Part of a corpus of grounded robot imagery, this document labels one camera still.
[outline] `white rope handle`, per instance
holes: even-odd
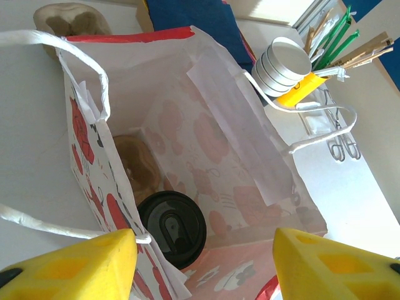
[[[71,236],[73,238],[79,238],[79,239],[92,239],[107,233],[104,231],[76,229],[76,228],[59,226],[43,222],[41,220],[35,219],[34,217],[24,212],[17,211],[16,209],[5,206],[1,203],[0,203],[0,218],[27,228],[39,231],[45,231],[47,233],[59,234],[62,236]],[[136,243],[150,244],[151,243],[150,234],[142,234],[140,236],[136,236]]]
[[[101,102],[102,112],[100,119],[107,119],[110,117],[110,103],[108,98],[108,77],[104,69],[90,56],[83,53],[78,47],[72,45],[59,37],[52,34],[37,31],[37,30],[17,30],[0,32],[0,47],[13,46],[13,45],[35,45],[44,44],[65,50],[72,55],[76,56],[84,64],[95,70],[99,74],[101,83]]]
[[[357,113],[351,106],[341,106],[341,105],[336,105],[336,104],[330,104],[330,105],[318,106],[318,107],[306,108],[306,109],[288,109],[286,107],[277,105],[277,104],[273,103],[264,94],[263,90],[258,86],[257,82],[253,79],[253,77],[247,71],[243,71],[243,74],[246,76],[246,78],[249,80],[249,82],[254,86],[254,88],[261,95],[261,97],[269,105],[271,105],[274,109],[277,109],[278,111],[284,111],[285,113],[309,113],[311,111],[323,111],[323,110],[327,110],[327,109],[338,108],[338,109],[345,109],[351,113],[352,118],[351,118],[350,125],[347,125],[346,127],[343,127],[341,129],[338,129],[338,130],[330,132],[330,133],[322,134],[320,136],[312,137],[310,139],[305,139],[303,141],[294,142],[287,149],[289,154],[293,154],[301,148],[304,148],[304,147],[307,147],[307,146],[310,146],[313,144],[317,144],[317,143],[320,143],[323,141],[327,141],[328,139],[335,138],[336,136],[340,136],[345,133],[349,133],[357,121]]]

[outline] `yellow container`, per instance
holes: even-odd
[[[324,83],[328,78],[321,78],[314,73],[308,74],[302,81],[296,84],[289,92],[277,98],[277,101],[287,107],[293,107],[316,88]]]

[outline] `black lid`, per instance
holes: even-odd
[[[171,264],[183,269],[199,257],[207,229],[204,216],[192,199],[180,192],[157,192],[137,210],[143,226]]]

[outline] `green clothespin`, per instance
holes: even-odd
[[[340,21],[337,22],[336,25],[332,28],[332,30],[322,39],[318,47],[321,46],[326,41],[323,49],[327,48],[329,43],[332,41],[333,37],[336,35],[336,33],[338,33],[339,29],[341,29],[343,24],[349,19],[350,10],[351,10],[351,5],[349,5],[349,7],[346,9],[346,12],[344,13]]]
[[[341,39],[345,35],[346,31],[350,28],[351,21],[352,21],[352,19],[349,16],[347,21],[346,21],[346,23],[344,24],[342,29],[339,31],[339,33],[337,34],[337,36],[335,37],[335,39],[333,40],[333,42],[331,43],[329,48],[327,50],[325,50],[324,56],[317,63],[317,66],[316,66],[315,70],[320,70],[320,69],[325,68],[325,66],[327,66],[326,62],[328,61],[328,59],[329,59],[330,55],[332,54],[332,52],[338,46],[339,42],[341,41]]]
[[[343,52],[343,50],[345,50],[352,42],[354,42],[354,40],[356,38],[358,38],[360,36],[360,32],[357,29],[355,33],[353,33],[352,35],[350,35],[333,53],[332,55],[330,55],[329,59],[326,62],[326,65],[324,66],[324,68],[328,65],[330,65],[339,54],[341,54]]]

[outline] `metal binder clip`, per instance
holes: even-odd
[[[332,99],[331,93],[327,89],[318,88],[320,91],[324,92],[325,97],[325,105],[328,104],[329,98],[332,103],[335,104],[335,101]],[[334,124],[336,129],[341,129],[342,126],[339,122],[339,109],[336,109],[336,113],[333,114],[330,110],[327,110],[327,116],[330,121]],[[349,156],[355,160],[361,158],[361,152],[358,148],[358,145],[355,141],[352,141],[351,138],[347,134],[342,134],[338,136],[336,139],[332,139],[326,142],[329,148],[329,152],[331,156],[336,160],[343,162],[346,158],[346,154],[344,150],[347,151]]]

